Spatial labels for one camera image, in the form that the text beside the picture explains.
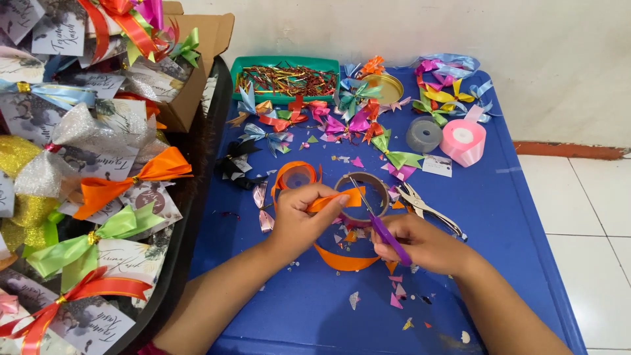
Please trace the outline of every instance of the gold lid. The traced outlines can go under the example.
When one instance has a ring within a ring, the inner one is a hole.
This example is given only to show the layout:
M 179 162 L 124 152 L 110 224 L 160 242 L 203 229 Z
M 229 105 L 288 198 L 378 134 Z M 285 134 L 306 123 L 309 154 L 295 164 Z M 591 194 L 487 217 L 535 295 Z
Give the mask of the gold lid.
M 383 99 L 377 99 L 380 105 L 393 104 L 401 100 L 401 97 L 403 97 L 403 84 L 401 84 L 401 82 L 392 75 L 370 74 L 365 76 L 362 81 L 369 82 L 369 88 L 379 85 L 383 86 L 381 88 L 381 95 L 383 96 Z

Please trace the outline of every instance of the green tray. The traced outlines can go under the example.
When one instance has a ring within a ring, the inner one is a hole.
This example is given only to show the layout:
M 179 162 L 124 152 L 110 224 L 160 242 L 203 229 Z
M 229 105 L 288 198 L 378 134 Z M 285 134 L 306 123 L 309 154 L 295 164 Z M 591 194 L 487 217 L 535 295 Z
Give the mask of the green tray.
M 252 57 L 237 57 L 232 64 L 230 75 L 232 76 L 232 83 L 236 87 L 237 73 L 241 73 L 243 67 L 252 65 L 263 66 L 275 66 L 282 62 L 281 66 L 286 66 L 285 61 L 292 66 L 302 65 L 313 70 L 318 71 L 331 71 L 338 77 L 336 90 L 339 90 L 339 62 L 332 59 L 322 59 L 313 57 L 293 57 L 293 56 L 252 56 Z M 241 93 L 234 92 L 232 98 L 241 101 Z M 255 95 L 254 101 L 258 104 L 260 102 L 270 100 L 273 104 L 287 105 L 290 102 L 295 101 L 295 97 L 287 96 L 282 93 L 263 93 L 261 95 Z M 322 100 L 326 102 L 333 102 L 333 95 L 327 96 L 307 96 L 304 97 L 304 101 Z

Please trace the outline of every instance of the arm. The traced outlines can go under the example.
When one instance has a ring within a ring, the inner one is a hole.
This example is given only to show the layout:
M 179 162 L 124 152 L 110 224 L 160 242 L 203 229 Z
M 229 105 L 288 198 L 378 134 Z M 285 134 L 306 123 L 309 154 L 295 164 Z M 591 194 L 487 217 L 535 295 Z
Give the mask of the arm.
M 335 193 L 322 184 L 283 191 L 274 231 L 265 241 L 189 281 L 167 324 L 153 339 L 157 348 L 173 355 L 206 354 L 261 286 L 307 250 L 339 215 L 346 195 L 314 216 L 303 212 L 316 198 Z
M 384 224 L 412 261 L 432 272 L 453 275 L 463 301 L 491 355 L 571 355 L 508 282 L 480 254 L 416 214 L 391 215 Z M 375 252 L 399 260 L 374 234 Z

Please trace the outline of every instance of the scissors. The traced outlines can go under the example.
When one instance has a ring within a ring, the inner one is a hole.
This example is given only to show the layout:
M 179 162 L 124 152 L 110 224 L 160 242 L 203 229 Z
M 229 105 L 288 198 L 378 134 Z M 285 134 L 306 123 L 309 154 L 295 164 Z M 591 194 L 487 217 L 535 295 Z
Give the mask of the scissors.
M 355 188 L 359 190 L 359 195 L 362 197 L 362 201 L 366 204 L 366 207 L 368 207 L 368 212 L 370 212 L 370 221 L 372 223 L 372 228 L 381 237 L 381 241 L 383 241 L 384 244 L 390 244 L 394 248 L 396 253 L 401 258 L 401 264 L 403 264 L 403 266 L 408 267 L 412 265 L 412 259 L 407 254 L 407 252 L 405 252 L 405 249 L 403 249 L 401 244 L 392 236 L 392 234 L 390 234 L 390 232 L 388 231 L 388 228 L 386 228 L 384 223 L 381 222 L 381 219 L 377 217 L 375 212 L 372 211 L 372 208 L 368 204 L 368 201 L 366 201 L 366 197 L 363 195 L 362 191 L 359 189 L 359 186 L 357 186 L 357 182 L 355 181 L 355 179 L 353 179 L 350 176 L 349 178 L 351 182 L 353 183 L 353 185 L 355 186 Z
M 463 241 L 467 241 L 467 235 L 460 230 L 460 227 L 453 220 L 447 218 L 444 214 L 436 211 L 432 207 L 429 207 L 423 200 L 421 196 L 416 193 L 416 191 L 410 186 L 410 184 L 403 182 L 403 187 L 406 191 L 401 189 L 399 186 L 396 186 L 396 190 L 401 194 L 401 197 L 408 202 L 413 208 L 414 212 L 419 215 L 421 218 L 423 217 L 423 212 L 427 212 L 430 215 L 433 215 L 437 220 L 443 222 L 449 229 L 456 233 L 456 236 L 463 239 Z

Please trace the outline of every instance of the gray tape roll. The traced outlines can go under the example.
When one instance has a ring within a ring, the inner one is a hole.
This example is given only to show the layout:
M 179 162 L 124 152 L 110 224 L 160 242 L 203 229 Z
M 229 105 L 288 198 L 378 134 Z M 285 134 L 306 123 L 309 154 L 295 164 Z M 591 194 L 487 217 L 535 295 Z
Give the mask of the gray tape roll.
M 405 134 L 405 142 L 412 150 L 419 153 L 431 152 L 441 141 L 442 130 L 433 122 L 432 116 L 416 118 L 410 123 L 408 132 Z

